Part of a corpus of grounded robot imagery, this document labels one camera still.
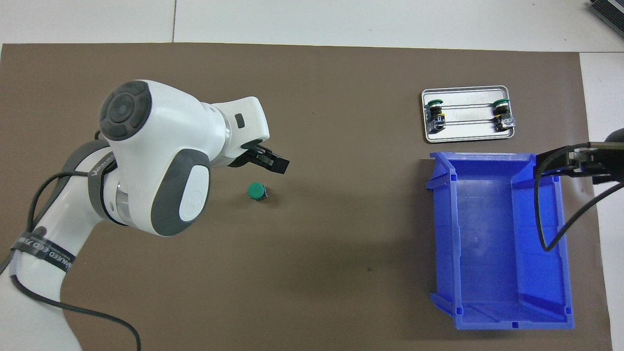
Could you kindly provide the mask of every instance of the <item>white tile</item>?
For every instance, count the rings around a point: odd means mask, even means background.
[[[581,54],[587,123],[591,141],[604,141],[611,132],[624,127],[624,54]],[[599,194],[611,184],[594,187]],[[611,318],[611,338],[615,351],[624,350],[624,190],[598,203],[598,223],[602,262]]]
[[[0,42],[170,42],[175,0],[2,0]]]
[[[624,51],[587,0],[177,0],[179,42]]]

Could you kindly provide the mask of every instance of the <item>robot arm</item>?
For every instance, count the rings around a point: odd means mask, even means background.
[[[63,171],[75,176],[59,178],[37,217],[32,207],[11,271],[0,267],[2,350],[81,349],[62,310],[41,301],[59,301],[67,270],[102,220],[175,235],[205,208],[212,169],[248,161],[282,174],[288,167],[260,145],[269,131],[255,97],[207,104],[165,84],[132,81],[104,101],[99,124],[105,140],[70,156]]]

